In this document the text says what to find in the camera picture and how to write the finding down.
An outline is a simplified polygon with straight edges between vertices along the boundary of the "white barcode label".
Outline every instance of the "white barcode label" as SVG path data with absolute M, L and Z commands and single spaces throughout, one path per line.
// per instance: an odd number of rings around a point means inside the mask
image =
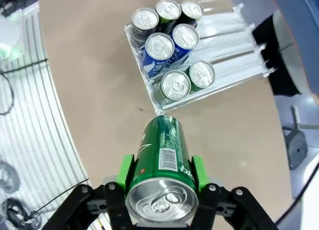
M 159 149 L 159 170 L 172 170 L 177 172 L 176 151 L 174 149 Z

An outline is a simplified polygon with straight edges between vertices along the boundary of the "silver can top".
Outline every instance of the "silver can top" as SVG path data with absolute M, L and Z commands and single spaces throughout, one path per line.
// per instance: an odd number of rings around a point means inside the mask
M 198 199 L 194 190 L 179 180 L 151 178 L 129 191 L 126 206 L 137 220 L 185 223 L 193 217 Z
M 156 60 L 169 59 L 175 50 L 173 40 L 164 33 L 151 34 L 145 43 L 145 50 Z
M 215 72 L 210 63 L 198 61 L 189 69 L 190 80 L 199 88 L 207 88 L 214 82 Z
M 183 49 L 194 49 L 199 37 L 196 30 L 189 24 L 179 24 L 172 33 L 175 43 Z
M 155 7 L 155 10 L 164 19 L 178 19 L 181 14 L 181 9 L 178 3 L 173 0 L 160 0 Z
M 190 92 L 189 77 L 184 72 L 170 71 L 164 75 L 161 89 L 167 98 L 178 101 Z
M 204 9 L 195 0 L 184 0 L 181 9 L 185 15 L 192 19 L 200 19 L 204 14 Z
M 153 29 L 159 23 L 159 15 L 151 8 L 140 8 L 133 13 L 132 23 L 142 30 Z

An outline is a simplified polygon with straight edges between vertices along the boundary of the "bolt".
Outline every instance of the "bolt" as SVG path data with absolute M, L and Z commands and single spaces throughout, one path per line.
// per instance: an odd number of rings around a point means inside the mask
M 87 193 L 88 191 L 89 191 L 89 189 L 88 189 L 87 187 L 83 187 L 83 188 L 82 188 L 82 193 L 85 194 L 85 193 Z
M 236 194 L 237 194 L 237 195 L 243 195 L 243 191 L 241 191 L 240 189 L 237 189 L 237 190 L 236 190 Z
M 110 184 L 109 185 L 109 190 L 113 190 L 115 188 L 115 185 L 114 184 Z
M 215 187 L 215 185 L 209 185 L 208 189 L 211 191 L 215 191 L 216 187 Z

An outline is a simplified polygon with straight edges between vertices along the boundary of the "white corrugated panel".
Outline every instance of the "white corrugated panel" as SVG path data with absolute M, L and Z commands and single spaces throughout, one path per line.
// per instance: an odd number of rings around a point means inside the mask
M 21 184 L 12 195 L 0 189 L 0 203 L 13 197 L 34 211 L 86 179 L 87 175 L 55 91 L 42 45 L 38 3 L 15 12 L 11 19 L 22 27 L 17 45 L 22 55 L 0 62 L 4 72 L 20 69 L 6 74 L 15 97 L 11 112 L 0 116 L 0 158 L 15 168 Z M 0 112 L 4 112 L 11 101 L 9 85 L 0 76 Z M 43 210 L 47 213 L 41 215 L 42 225 L 70 192 Z M 106 223 L 106 217 L 103 216 L 101 221 Z M 94 222 L 90 229 L 100 227 Z

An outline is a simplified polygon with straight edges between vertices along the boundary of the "brown table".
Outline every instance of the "brown table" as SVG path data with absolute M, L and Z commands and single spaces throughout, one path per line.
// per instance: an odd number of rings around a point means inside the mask
M 158 0 L 39 0 L 42 34 L 63 112 L 94 186 L 136 153 L 155 112 L 124 34 Z M 191 155 L 229 190 L 247 187 L 275 220 L 291 198 L 281 124 L 267 79 L 171 111 Z M 216 220 L 216 229 L 230 229 Z

